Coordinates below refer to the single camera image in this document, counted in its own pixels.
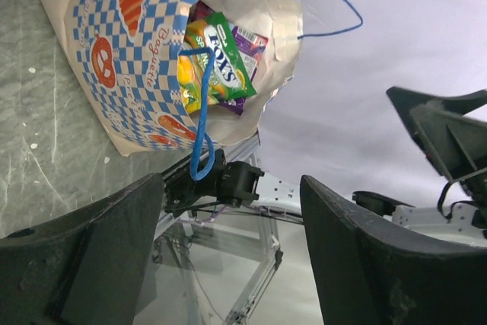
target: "white backdrop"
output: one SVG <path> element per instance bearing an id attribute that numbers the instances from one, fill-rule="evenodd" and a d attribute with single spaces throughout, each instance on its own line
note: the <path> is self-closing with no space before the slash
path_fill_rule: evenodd
<path id="1" fill-rule="evenodd" d="M 485 88 L 487 0 L 349 1 L 364 26 L 306 39 L 293 81 L 266 110 L 265 168 L 294 183 L 313 175 L 347 197 L 373 190 L 434 205 L 446 180 L 409 139 L 385 92 L 393 85 L 440 95 Z M 308 33 L 357 22 L 340 0 L 303 2 Z M 447 202 L 461 197 L 457 188 Z"/>

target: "shopping bag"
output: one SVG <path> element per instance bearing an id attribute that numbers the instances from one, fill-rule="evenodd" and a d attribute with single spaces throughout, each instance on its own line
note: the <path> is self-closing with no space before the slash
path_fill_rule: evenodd
<path id="1" fill-rule="evenodd" d="M 207 145 L 236 144 L 256 132 L 267 103 L 292 78 L 303 36 L 299 0 L 203 0 L 269 42 L 253 79 L 257 95 L 248 98 L 241 116 L 206 108 L 190 116 L 182 103 L 177 62 L 189 10 L 197 1 L 41 0 L 76 78 L 121 155 L 199 150 L 204 132 Z"/>

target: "checkered pattern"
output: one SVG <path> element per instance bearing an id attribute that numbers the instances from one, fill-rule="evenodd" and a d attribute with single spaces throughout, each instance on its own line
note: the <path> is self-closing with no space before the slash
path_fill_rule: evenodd
<path id="1" fill-rule="evenodd" d="M 177 56 L 183 42 L 187 11 L 198 0 L 144 0 L 138 32 L 132 39 L 124 24 L 118 0 L 77 0 L 72 16 L 77 27 L 72 35 L 77 41 L 78 62 L 84 70 L 84 81 L 93 98 L 99 103 L 111 127 L 125 139 L 150 150 L 190 148 L 193 143 L 182 139 L 158 124 L 158 117 L 168 113 L 196 132 L 191 118 L 181 103 L 177 81 Z M 170 30 L 172 37 L 158 48 L 158 57 L 149 49 L 155 45 L 160 27 Z M 97 37 L 109 41 L 112 48 L 116 86 L 104 87 L 94 73 L 91 48 Z M 152 88 L 147 85 L 147 74 L 158 68 Z M 174 145 L 153 142 L 147 134 L 162 135 Z"/>

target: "blue handle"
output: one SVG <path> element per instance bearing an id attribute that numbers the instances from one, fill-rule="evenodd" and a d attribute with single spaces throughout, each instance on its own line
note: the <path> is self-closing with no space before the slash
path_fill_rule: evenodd
<path id="1" fill-rule="evenodd" d="M 215 163 L 215 146 L 210 136 L 206 133 L 206 118 L 208 115 L 208 90 L 210 85 L 210 74 L 212 73 L 213 65 L 215 64 L 215 53 L 209 47 L 202 47 L 200 49 L 185 49 L 180 52 L 180 55 L 191 56 L 199 55 L 201 53 L 209 54 L 208 65 L 201 81 L 201 112 L 199 114 L 198 130 L 196 131 L 195 145 L 193 146 L 193 152 L 191 153 L 191 160 L 189 162 L 189 174 L 195 181 L 201 180 L 208 175 Z M 208 163 L 205 167 L 198 171 L 199 158 L 203 150 L 203 139 L 208 144 Z"/>
<path id="2" fill-rule="evenodd" d="M 301 34 L 300 36 L 298 36 L 298 40 L 301 40 L 301 39 L 306 38 L 306 37 L 327 37 L 327 36 L 335 36 L 337 34 L 347 33 L 347 32 L 350 32 L 351 30 L 356 30 L 357 28 L 362 27 L 362 25 L 364 24 L 364 18 L 362 18 L 362 16 L 360 15 L 360 13 L 358 13 L 357 9 L 355 9 L 355 7 L 352 5 L 352 3 L 350 3 L 348 0 L 343 0 L 343 1 L 348 5 L 348 7 L 350 9 L 353 10 L 353 12 L 355 13 L 355 15 L 357 15 L 358 19 L 360 20 L 358 24 L 356 24 L 353 27 L 344 28 L 342 30 L 335 30 L 335 31 L 329 32 L 329 33 L 308 33 L 308 34 Z"/>

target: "scratched table top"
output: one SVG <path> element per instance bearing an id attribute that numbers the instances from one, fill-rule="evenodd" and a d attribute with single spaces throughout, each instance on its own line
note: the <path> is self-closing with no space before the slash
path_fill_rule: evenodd
<path id="1" fill-rule="evenodd" d="M 0 0 L 0 237 L 102 199 L 188 151 L 119 155 L 40 0 Z"/>

